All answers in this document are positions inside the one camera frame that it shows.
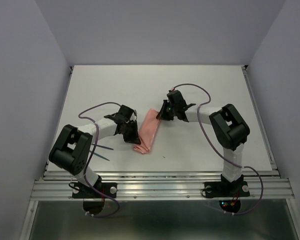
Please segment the pink satin napkin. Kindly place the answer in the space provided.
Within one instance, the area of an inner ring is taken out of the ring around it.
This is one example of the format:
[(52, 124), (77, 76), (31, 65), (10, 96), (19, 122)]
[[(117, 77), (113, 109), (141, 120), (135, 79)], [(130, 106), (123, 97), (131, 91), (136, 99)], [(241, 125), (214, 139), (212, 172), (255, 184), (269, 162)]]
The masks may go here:
[(157, 119), (158, 111), (151, 108), (138, 131), (141, 144), (135, 144), (133, 150), (140, 154), (149, 154), (153, 148), (155, 137), (161, 120)]

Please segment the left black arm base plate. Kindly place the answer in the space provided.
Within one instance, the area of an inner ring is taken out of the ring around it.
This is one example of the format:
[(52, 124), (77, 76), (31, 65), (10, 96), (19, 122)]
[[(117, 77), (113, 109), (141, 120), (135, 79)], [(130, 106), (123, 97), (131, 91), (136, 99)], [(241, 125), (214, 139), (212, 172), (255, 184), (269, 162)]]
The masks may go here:
[[(80, 182), (71, 182), (68, 186), (72, 189), (72, 198), (73, 199), (101, 199), (102, 195), (94, 191), (92, 188), (80, 183)], [(101, 189), (98, 191), (104, 195), (107, 195), (111, 198), (117, 197), (117, 188), (118, 184), (115, 182), (103, 182), (101, 184)]]

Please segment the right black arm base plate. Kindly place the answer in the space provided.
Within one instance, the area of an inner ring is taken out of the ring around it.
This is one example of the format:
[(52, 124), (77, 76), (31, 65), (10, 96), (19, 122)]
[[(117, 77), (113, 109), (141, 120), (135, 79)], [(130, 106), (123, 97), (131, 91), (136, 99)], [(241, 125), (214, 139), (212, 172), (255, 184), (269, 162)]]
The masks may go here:
[(246, 181), (240, 183), (225, 183), (221, 181), (209, 181), (203, 183), (204, 188), (201, 195), (208, 199), (213, 198), (232, 198), (249, 197), (250, 191)]

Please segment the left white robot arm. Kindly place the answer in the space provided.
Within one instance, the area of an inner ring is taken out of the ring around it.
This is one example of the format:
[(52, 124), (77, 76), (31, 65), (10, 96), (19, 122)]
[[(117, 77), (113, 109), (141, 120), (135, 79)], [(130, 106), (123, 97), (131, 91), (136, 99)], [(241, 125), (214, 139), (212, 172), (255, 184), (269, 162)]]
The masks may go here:
[(80, 119), (91, 121), (83, 126), (65, 125), (59, 133), (49, 153), (48, 160), (74, 176), (84, 185), (84, 191), (90, 197), (101, 193), (102, 179), (90, 167), (89, 163), (96, 150), (98, 140), (122, 135), (125, 143), (140, 145), (137, 112), (120, 105), (115, 113), (105, 115), (99, 120), (78, 115)]

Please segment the teal plastic spoon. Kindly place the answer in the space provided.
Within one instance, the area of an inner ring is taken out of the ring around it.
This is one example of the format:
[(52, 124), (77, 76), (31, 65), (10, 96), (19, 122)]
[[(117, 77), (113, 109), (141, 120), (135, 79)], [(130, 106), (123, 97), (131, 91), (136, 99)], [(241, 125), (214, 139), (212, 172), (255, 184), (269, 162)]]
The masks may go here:
[(98, 158), (101, 158), (101, 159), (103, 159), (103, 160), (106, 160), (106, 161), (110, 161), (108, 158), (106, 158), (105, 156), (102, 156), (102, 155), (100, 155), (100, 154), (98, 154), (98, 153), (96, 153), (96, 152), (93, 152), (93, 151), (89, 151), (91, 154), (93, 154), (94, 156), (96, 156), (96, 157), (98, 157)]

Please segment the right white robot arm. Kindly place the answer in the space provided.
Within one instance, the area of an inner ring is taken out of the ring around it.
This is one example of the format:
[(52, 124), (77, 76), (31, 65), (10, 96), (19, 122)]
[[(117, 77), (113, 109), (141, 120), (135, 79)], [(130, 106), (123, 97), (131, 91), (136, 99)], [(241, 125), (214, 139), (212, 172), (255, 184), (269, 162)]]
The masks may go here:
[[(172, 121), (174, 118), (187, 123), (199, 123), (201, 130), (212, 149), (223, 159), (223, 170), (220, 182), (221, 192), (232, 195), (238, 190), (236, 182), (242, 176), (242, 152), (250, 134), (250, 128), (233, 104), (223, 107), (208, 107), (207, 103), (200, 105), (187, 104), (179, 90), (172, 90), (166, 95), (156, 118)], [(209, 139), (204, 124), (212, 126), (218, 143), (223, 148), (220, 153)]]

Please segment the teal plastic utensil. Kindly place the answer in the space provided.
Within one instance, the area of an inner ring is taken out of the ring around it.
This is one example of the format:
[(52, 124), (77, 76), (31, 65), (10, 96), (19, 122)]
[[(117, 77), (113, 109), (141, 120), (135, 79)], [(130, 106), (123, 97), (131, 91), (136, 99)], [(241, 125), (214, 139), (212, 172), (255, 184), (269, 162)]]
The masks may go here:
[[(94, 148), (94, 144), (91, 145), (90, 147), (90, 150), (92, 150)], [(96, 148), (102, 148), (102, 149), (106, 149), (106, 150), (110, 150), (110, 151), (113, 151), (114, 149), (112, 147), (108, 147), (108, 146), (105, 146), (105, 145), (99, 145), (97, 144), (96, 145)]]

